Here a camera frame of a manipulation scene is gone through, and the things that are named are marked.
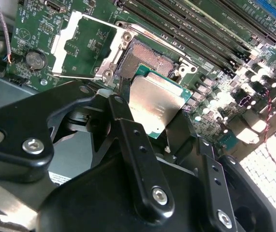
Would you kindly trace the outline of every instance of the capacitor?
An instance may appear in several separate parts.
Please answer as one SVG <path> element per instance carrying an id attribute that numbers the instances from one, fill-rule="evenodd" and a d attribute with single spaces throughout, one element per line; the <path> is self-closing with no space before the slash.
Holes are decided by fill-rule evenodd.
<path id="1" fill-rule="evenodd" d="M 275 87 L 276 87 L 276 82 L 275 82 L 274 79 L 270 78 L 270 77 L 267 76 L 267 75 L 264 75 L 262 78 L 263 78 L 263 79 L 266 81 L 266 83 L 268 83 L 272 88 L 275 88 Z"/>
<path id="2" fill-rule="evenodd" d="M 200 109 L 201 109 L 202 113 L 204 113 L 205 115 L 210 112 L 210 109 L 206 105 L 200 106 Z"/>
<path id="3" fill-rule="evenodd" d="M 192 118 L 196 121 L 196 122 L 200 122 L 201 121 L 201 116 L 200 116 L 200 114 L 199 113 L 194 113 L 193 115 L 192 115 Z"/>
<path id="4" fill-rule="evenodd" d="M 209 101 L 210 105 L 216 105 L 217 100 L 212 96 L 208 97 L 207 100 Z"/>
<path id="5" fill-rule="evenodd" d="M 256 72 L 259 76 L 263 76 L 263 75 L 267 75 L 268 71 L 263 68 L 262 66 L 258 65 L 258 64 L 254 64 L 252 66 L 252 69 L 254 70 L 254 72 Z"/>
<path id="6" fill-rule="evenodd" d="M 224 97 L 224 93 L 219 88 L 217 88 L 217 89 L 214 90 L 214 94 L 219 99 L 222 98 L 222 97 Z"/>
<path id="7" fill-rule="evenodd" d="M 261 77 L 255 73 L 253 73 L 252 71 L 247 71 L 245 73 L 245 76 L 250 79 L 251 82 L 256 82 L 259 81 L 261 79 Z"/>
<path id="8" fill-rule="evenodd" d="M 26 53 L 25 63 L 29 70 L 39 71 L 47 66 L 47 58 L 45 54 L 37 50 L 30 50 Z"/>
<path id="9" fill-rule="evenodd" d="M 222 122 L 219 123 L 219 126 L 221 128 L 221 131 L 224 133 L 224 134 L 227 134 L 228 133 L 228 127 L 226 127 L 226 125 Z"/>
<path id="10" fill-rule="evenodd" d="M 228 120 L 228 114 L 222 108 L 218 108 L 218 112 L 224 121 Z"/>
<path id="11" fill-rule="evenodd" d="M 266 95 L 267 88 L 263 86 L 260 82 L 255 82 L 254 84 L 252 84 L 251 87 L 253 88 L 253 90 L 255 90 L 257 94 L 263 97 Z"/>
<path id="12" fill-rule="evenodd" d="M 240 91 L 232 97 L 235 99 L 236 103 L 242 104 L 242 101 L 244 101 L 245 98 L 248 98 L 248 94 L 243 89 L 240 89 Z"/>
<path id="13" fill-rule="evenodd" d="M 247 101 L 244 103 L 243 105 L 245 108 L 247 108 L 248 110 L 252 108 L 251 104 Z"/>

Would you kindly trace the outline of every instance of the black plastic bracket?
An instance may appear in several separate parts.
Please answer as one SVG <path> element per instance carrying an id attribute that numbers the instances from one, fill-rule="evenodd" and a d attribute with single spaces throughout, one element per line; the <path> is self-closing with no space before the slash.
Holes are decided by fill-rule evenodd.
<path id="1" fill-rule="evenodd" d="M 192 123 L 181 112 L 167 126 L 166 133 L 170 154 L 176 156 L 176 163 L 193 171 L 201 183 L 202 225 L 206 230 L 237 231 L 224 171 L 214 160 L 212 144 L 197 135 Z M 220 212 L 229 218 L 226 225 Z"/>
<path id="2" fill-rule="evenodd" d="M 233 208 L 244 229 L 276 232 L 276 209 L 240 163 L 232 156 L 221 156 L 218 161 L 224 167 Z"/>
<path id="3" fill-rule="evenodd" d="M 158 164 L 143 126 L 134 122 L 127 99 L 110 95 L 105 112 L 110 117 L 111 130 L 101 147 L 94 154 L 96 166 L 106 155 L 115 140 L 118 140 L 137 213 L 149 223 L 162 223 L 174 212 L 174 198 Z M 161 189 L 167 202 L 160 204 L 153 190 Z"/>
<path id="4" fill-rule="evenodd" d="M 53 158 L 52 141 L 64 116 L 88 105 L 95 93 L 81 82 L 70 82 L 0 108 L 0 178 L 31 182 L 42 178 Z M 39 154 L 27 153 L 22 144 L 37 139 Z"/>

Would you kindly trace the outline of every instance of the green circuit board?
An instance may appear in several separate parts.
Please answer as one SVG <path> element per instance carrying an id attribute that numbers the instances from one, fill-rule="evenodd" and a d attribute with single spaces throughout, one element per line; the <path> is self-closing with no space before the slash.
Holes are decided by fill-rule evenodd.
<path id="1" fill-rule="evenodd" d="M 276 0 L 267 2 L 276 7 Z M 61 6 L 61 10 L 55 9 L 55 6 Z M 222 92 L 233 95 L 241 86 L 247 88 L 250 81 L 244 74 L 238 73 L 241 67 L 250 69 L 252 64 L 263 64 L 269 77 L 276 80 L 276 15 L 269 14 L 258 0 L 20 1 L 11 41 L 12 52 L 24 57 L 29 51 L 40 51 L 46 57 L 46 67 L 34 72 L 24 62 L 17 62 L 8 64 L 7 73 L 22 77 L 24 85 L 39 92 L 72 81 L 53 75 L 55 56 L 51 50 L 55 37 L 67 27 L 73 10 L 114 25 L 117 21 L 124 21 L 142 26 L 190 57 L 198 70 L 178 79 L 176 85 L 193 93 L 198 91 L 197 83 L 201 83 L 202 77 L 206 76 L 214 84 L 208 87 L 209 92 L 200 92 L 203 98 L 196 99 L 194 106 L 186 107 L 188 117 L 206 104 L 205 99 L 212 89 L 220 88 Z M 109 55 L 115 34 L 115 28 L 82 18 L 73 39 L 65 44 L 67 56 L 62 75 L 93 77 L 95 70 Z M 141 34 L 135 38 L 174 65 L 179 64 L 180 55 L 166 46 Z M 246 54 L 250 61 L 245 61 L 240 54 Z M 114 90 L 100 80 L 94 82 Z M 257 101 L 263 99 L 250 88 L 248 92 Z M 245 110 L 227 99 L 219 99 L 215 106 L 210 106 L 212 112 L 218 108 L 224 108 L 231 118 Z M 210 141 L 222 137 L 214 115 L 202 115 L 202 120 L 195 122 L 194 126 Z"/>

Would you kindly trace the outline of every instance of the electronic component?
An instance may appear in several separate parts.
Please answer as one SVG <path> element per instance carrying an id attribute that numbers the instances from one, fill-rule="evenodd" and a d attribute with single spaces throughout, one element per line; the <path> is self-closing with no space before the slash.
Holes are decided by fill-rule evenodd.
<path id="1" fill-rule="evenodd" d="M 133 119 L 143 125 L 150 137 L 157 139 L 189 98 L 187 89 L 150 72 L 133 80 L 129 107 Z"/>
<path id="2" fill-rule="evenodd" d="M 247 110 L 242 117 L 248 125 L 256 132 L 261 133 L 267 126 L 266 122 L 261 120 L 259 116 L 252 110 Z"/>
<path id="3" fill-rule="evenodd" d="M 115 76 L 132 79 L 141 65 L 149 67 L 164 77 L 169 77 L 174 71 L 173 61 L 157 53 L 146 44 L 133 39 L 115 72 Z"/>
<path id="4" fill-rule="evenodd" d="M 262 66 L 260 66 L 259 64 L 254 64 L 252 66 L 252 69 L 254 70 L 254 72 L 258 74 L 258 76 L 263 76 L 268 74 L 268 71 Z"/>
<path id="5" fill-rule="evenodd" d="M 88 2 L 90 7 L 95 7 L 96 1 L 95 0 L 89 0 Z"/>
<path id="6" fill-rule="evenodd" d="M 184 113 L 190 118 L 198 112 L 203 122 L 195 124 L 196 131 L 216 142 L 218 108 L 227 114 L 221 114 L 225 120 L 241 116 L 263 97 L 263 91 L 253 87 L 255 95 L 248 87 L 260 82 L 271 91 L 273 83 L 261 79 L 268 75 L 276 80 L 276 46 L 269 45 L 276 44 L 276 21 L 248 2 L 200 0 L 190 6 L 176 0 L 24 2 L 18 6 L 11 47 L 26 64 L 18 63 L 12 53 L 6 74 L 25 79 L 24 85 L 39 92 L 72 78 L 94 78 L 94 84 L 116 91 L 123 78 L 134 81 L 154 73 L 176 81 L 166 85 L 170 90 L 160 86 L 163 91 L 171 92 L 171 83 L 192 90 L 191 98 L 184 100 Z M 29 61 L 33 48 L 44 54 L 48 66 Z M 240 88 L 247 94 L 238 96 Z M 146 91 L 151 90 L 140 89 L 140 98 Z M 200 110 L 203 104 L 207 114 Z"/>
<path id="7" fill-rule="evenodd" d="M 212 96 L 208 97 L 207 100 L 209 101 L 210 105 L 216 105 L 217 100 Z"/>
<path id="8" fill-rule="evenodd" d="M 193 97 L 194 99 L 196 99 L 197 101 L 200 101 L 200 100 L 202 100 L 202 99 L 204 98 L 203 95 L 201 95 L 200 93 L 198 93 L 198 92 L 196 92 L 196 91 L 193 91 L 193 92 L 192 92 L 192 97 Z"/>
<path id="9" fill-rule="evenodd" d="M 216 84 L 216 81 L 213 81 L 206 76 L 202 76 L 200 79 L 206 86 L 209 86 L 209 87 L 212 87 L 213 85 Z"/>
<path id="10" fill-rule="evenodd" d="M 197 102 L 194 99 L 189 98 L 189 100 L 187 101 L 187 105 L 194 107 L 197 105 Z"/>
<path id="11" fill-rule="evenodd" d="M 235 134 L 236 138 L 247 144 L 256 144 L 259 142 L 257 133 L 247 127 L 240 117 L 236 116 L 228 123 L 229 128 Z"/>
<path id="12" fill-rule="evenodd" d="M 210 109 L 209 109 L 206 105 L 200 106 L 200 110 L 201 110 L 202 113 L 204 113 L 205 115 L 208 114 L 208 113 L 210 112 Z"/>
<path id="13" fill-rule="evenodd" d="M 265 86 L 263 86 L 260 82 L 255 82 L 251 85 L 251 87 L 253 88 L 253 90 L 255 90 L 255 92 L 261 96 L 265 96 L 266 92 L 267 92 L 267 88 Z"/>
<path id="14" fill-rule="evenodd" d="M 219 126 L 221 128 L 221 131 L 224 133 L 224 134 L 227 134 L 228 133 L 228 127 L 226 127 L 226 125 L 222 122 L 219 122 Z"/>
<path id="15" fill-rule="evenodd" d="M 62 13 L 66 11 L 66 6 L 57 0 L 40 0 L 40 2 L 54 12 Z"/>
<path id="16" fill-rule="evenodd" d="M 47 58 L 40 51 L 30 50 L 25 55 L 25 63 L 29 70 L 39 71 L 47 66 Z"/>
<path id="17" fill-rule="evenodd" d="M 268 108 L 268 103 L 263 99 L 259 100 L 254 105 L 254 110 L 259 114 L 263 114 L 267 108 Z"/>
<path id="18" fill-rule="evenodd" d="M 199 92 L 201 92 L 202 94 L 208 93 L 210 91 L 210 89 L 208 89 L 207 87 L 203 86 L 202 84 L 200 84 L 199 82 L 197 82 L 195 84 L 197 90 Z"/>
<path id="19" fill-rule="evenodd" d="M 247 78 L 249 78 L 251 82 L 256 82 L 256 81 L 259 81 L 261 79 L 261 77 L 259 75 L 253 73 L 252 71 L 247 71 L 245 73 L 245 76 Z"/>
<path id="20" fill-rule="evenodd" d="M 272 78 L 270 78 L 269 76 L 267 75 L 264 75 L 262 76 L 263 80 L 266 81 L 266 83 L 268 83 L 272 88 L 275 88 L 276 87 L 276 81 Z"/>
<path id="21" fill-rule="evenodd" d="M 199 113 L 194 113 L 193 115 L 192 115 L 192 118 L 196 121 L 196 122 L 200 122 L 201 121 L 201 116 L 200 116 L 200 114 Z"/>
<path id="22" fill-rule="evenodd" d="M 251 108 L 252 105 L 256 104 L 256 101 L 252 99 L 250 95 L 248 95 L 243 89 L 234 96 L 236 103 L 240 107 L 246 107 L 248 110 Z"/>
<path id="23" fill-rule="evenodd" d="M 224 93 L 219 88 L 215 89 L 214 93 L 215 93 L 216 97 L 219 99 L 224 97 Z"/>
<path id="24" fill-rule="evenodd" d="M 224 121 L 228 120 L 228 114 L 222 108 L 218 108 L 218 112 Z"/>

